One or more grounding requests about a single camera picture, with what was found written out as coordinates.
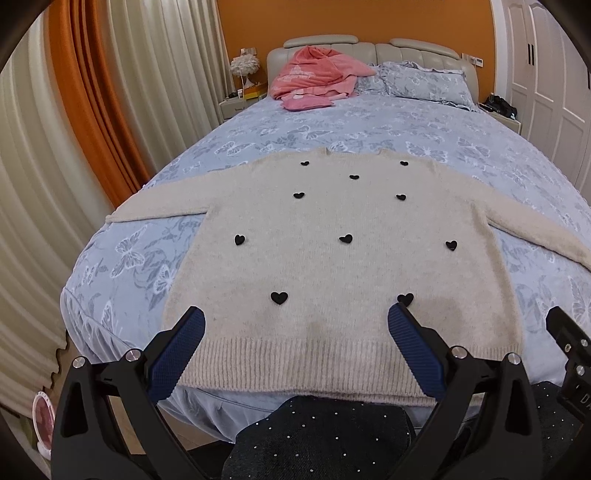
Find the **beige sweater with black hearts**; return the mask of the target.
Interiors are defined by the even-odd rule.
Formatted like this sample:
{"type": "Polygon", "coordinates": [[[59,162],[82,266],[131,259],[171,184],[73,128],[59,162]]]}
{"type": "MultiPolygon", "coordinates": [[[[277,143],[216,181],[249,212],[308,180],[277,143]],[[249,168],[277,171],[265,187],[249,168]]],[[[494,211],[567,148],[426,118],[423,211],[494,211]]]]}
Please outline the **beige sweater with black hearts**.
{"type": "Polygon", "coordinates": [[[198,215],[165,302],[205,333],[181,375],[191,388],[421,404],[387,327],[412,310],[485,359],[522,349],[521,313],[498,231],[588,265],[589,248],[500,191],[397,152],[280,152],[144,189],[113,223],[198,215]]]}

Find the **pink clothes pile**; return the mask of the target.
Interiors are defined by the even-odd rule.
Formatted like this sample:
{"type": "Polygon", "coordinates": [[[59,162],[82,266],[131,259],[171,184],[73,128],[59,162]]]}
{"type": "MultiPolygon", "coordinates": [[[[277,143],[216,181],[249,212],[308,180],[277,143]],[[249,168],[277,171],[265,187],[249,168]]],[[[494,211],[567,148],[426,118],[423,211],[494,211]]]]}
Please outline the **pink clothes pile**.
{"type": "Polygon", "coordinates": [[[332,107],[351,97],[359,78],[373,77],[374,68],[325,47],[301,48],[277,74],[267,94],[290,112],[332,107]]]}

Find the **pink white round fan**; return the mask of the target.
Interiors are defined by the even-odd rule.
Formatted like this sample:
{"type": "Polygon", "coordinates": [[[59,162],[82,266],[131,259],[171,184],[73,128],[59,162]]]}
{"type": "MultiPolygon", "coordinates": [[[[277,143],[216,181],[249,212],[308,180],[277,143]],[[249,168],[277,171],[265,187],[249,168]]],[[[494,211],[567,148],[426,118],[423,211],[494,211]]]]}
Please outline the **pink white round fan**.
{"type": "Polygon", "coordinates": [[[49,396],[43,391],[39,391],[33,399],[32,422],[37,437],[37,449],[44,459],[50,461],[55,411],[49,396]]]}

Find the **blue butterfly bedspread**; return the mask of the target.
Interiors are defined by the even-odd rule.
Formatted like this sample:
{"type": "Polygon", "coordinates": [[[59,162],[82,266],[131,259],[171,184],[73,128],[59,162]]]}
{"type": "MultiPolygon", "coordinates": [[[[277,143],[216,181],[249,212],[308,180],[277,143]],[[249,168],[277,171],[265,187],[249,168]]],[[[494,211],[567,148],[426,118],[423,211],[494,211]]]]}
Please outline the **blue butterfly bedspread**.
{"type": "MultiPolygon", "coordinates": [[[[587,201],[525,138],[485,113],[386,95],[362,94],[304,112],[264,99],[179,154],[153,183],[318,147],[432,158],[529,205],[583,242],[590,239],[587,201]]],[[[82,355],[95,363],[117,360],[160,331],[166,298],[200,224],[200,216],[106,224],[92,236],[60,298],[62,318],[82,355]]],[[[498,234],[498,243],[521,309],[528,377],[560,383],[566,358],[545,318],[559,306],[588,329],[590,274],[506,233],[498,234]]]]}

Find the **dark sparkly trousers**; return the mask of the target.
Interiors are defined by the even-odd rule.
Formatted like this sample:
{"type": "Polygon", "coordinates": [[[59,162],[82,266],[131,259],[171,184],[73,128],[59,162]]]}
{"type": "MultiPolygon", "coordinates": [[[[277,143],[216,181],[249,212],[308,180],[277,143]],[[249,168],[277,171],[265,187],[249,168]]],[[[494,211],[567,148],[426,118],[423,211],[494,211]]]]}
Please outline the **dark sparkly trousers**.
{"type": "Polygon", "coordinates": [[[223,479],[385,479],[416,437],[400,406],[297,396],[238,433],[223,479]]]}

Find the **white right nightstand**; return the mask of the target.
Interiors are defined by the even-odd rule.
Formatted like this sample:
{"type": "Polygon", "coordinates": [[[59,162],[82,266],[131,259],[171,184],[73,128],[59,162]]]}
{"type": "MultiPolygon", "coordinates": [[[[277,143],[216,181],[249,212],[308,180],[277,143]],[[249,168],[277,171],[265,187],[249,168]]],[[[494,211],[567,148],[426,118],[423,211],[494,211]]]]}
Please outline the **white right nightstand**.
{"type": "Polygon", "coordinates": [[[492,118],[496,119],[498,122],[509,128],[510,130],[514,131],[516,134],[520,135],[522,133],[522,124],[520,121],[506,117],[493,110],[490,110],[484,104],[480,104],[479,108],[483,110],[485,113],[487,113],[489,116],[491,116],[492,118]]]}

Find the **white nightstand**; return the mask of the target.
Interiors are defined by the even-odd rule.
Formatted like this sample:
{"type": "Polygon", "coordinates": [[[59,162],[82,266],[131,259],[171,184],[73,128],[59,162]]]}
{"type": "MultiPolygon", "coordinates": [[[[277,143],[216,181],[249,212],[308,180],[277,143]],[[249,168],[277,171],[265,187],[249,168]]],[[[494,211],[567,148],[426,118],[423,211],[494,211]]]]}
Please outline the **white nightstand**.
{"type": "Polygon", "coordinates": [[[496,119],[498,122],[509,128],[510,130],[514,131],[516,134],[520,135],[522,133],[522,124],[520,121],[506,117],[493,110],[490,110],[484,104],[480,104],[479,108],[483,110],[485,113],[487,113],[489,116],[491,116],[492,118],[496,119]]]}
{"type": "Polygon", "coordinates": [[[219,103],[219,107],[221,108],[222,120],[228,121],[229,119],[235,117],[235,115],[239,114],[246,108],[249,108],[249,106],[256,104],[264,98],[266,98],[266,94],[252,99],[245,99],[239,97],[224,99],[224,101],[221,101],[221,103],[219,103]]]}

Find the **black item on nightstand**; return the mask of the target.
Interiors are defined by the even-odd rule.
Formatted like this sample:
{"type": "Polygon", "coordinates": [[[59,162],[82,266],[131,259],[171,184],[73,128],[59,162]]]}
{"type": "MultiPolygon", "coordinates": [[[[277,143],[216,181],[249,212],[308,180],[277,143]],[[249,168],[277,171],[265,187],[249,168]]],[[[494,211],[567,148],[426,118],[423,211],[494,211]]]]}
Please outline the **black item on nightstand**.
{"type": "Polygon", "coordinates": [[[496,113],[509,119],[516,120],[518,116],[518,111],[514,106],[503,97],[495,94],[490,94],[479,106],[489,113],[496,113]]]}

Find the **white wardrobe doors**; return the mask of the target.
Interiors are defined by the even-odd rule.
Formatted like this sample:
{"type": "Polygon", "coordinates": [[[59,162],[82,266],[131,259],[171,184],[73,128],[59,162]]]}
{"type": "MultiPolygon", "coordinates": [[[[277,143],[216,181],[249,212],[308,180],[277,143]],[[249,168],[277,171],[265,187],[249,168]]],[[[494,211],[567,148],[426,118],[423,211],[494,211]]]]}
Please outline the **white wardrobe doors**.
{"type": "Polygon", "coordinates": [[[582,190],[590,172],[590,71],[542,2],[502,5],[508,93],[522,135],[582,190]]]}

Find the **orange curtain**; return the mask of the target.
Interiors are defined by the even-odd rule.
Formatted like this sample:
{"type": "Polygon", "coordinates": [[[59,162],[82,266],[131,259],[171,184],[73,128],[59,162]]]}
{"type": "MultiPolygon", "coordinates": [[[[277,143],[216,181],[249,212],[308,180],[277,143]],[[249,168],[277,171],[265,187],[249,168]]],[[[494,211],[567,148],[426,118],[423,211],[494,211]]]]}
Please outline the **orange curtain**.
{"type": "Polygon", "coordinates": [[[151,176],[115,89],[102,34],[101,1],[54,1],[49,47],[72,131],[106,197],[117,207],[151,176]]]}

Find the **blue floral pillow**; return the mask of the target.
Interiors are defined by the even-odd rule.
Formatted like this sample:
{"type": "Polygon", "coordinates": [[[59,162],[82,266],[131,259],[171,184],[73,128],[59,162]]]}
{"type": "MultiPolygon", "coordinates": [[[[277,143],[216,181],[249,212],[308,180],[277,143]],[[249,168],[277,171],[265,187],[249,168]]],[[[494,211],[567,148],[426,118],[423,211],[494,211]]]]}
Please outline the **blue floral pillow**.
{"type": "Polygon", "coordinates": [[[477,111],[466,74],[462,70],[434,69],[416,62],[370,65],[373,76],[359,77],[355,92],[429,101],[467,111],[477,111]]]}

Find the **white left nightstand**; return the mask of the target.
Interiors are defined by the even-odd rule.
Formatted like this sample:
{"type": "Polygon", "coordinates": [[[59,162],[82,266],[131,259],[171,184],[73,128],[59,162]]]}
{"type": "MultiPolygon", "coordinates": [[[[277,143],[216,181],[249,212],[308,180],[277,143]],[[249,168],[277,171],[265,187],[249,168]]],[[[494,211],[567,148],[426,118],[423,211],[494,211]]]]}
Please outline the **white left nightstand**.
{"type": "Polygon", "coordinates": [[[256,104],[264,98],[266,98],[266,94],[252,99],[245,99],[239,97],[224,99],[224,101],[221,101],[221,103],[219,103],[219,107],[221,108],[222,120],[228,121],[229,119],[235,117],[235,115],[239,114],[246,108],[249,108],[249,106],[256,104]]]}

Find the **cream pleated curtain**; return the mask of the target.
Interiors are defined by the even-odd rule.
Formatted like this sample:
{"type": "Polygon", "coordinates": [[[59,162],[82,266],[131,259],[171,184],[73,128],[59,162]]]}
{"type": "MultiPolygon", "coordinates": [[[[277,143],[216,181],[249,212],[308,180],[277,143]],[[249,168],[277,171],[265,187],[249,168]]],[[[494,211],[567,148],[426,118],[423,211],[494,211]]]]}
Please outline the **cream pleated curtain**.
{"type": "MultiPolygon", "coordinates": [[[[61,288],[115,207],[61,100],[49,47],[52,2],[1,5],[1,404],[25,416],[58,369],[61,288]]],[[[218,8],[101,2],[108,66],[151,179],[221,124],[219,102],[232,80],[218,8]]]]}

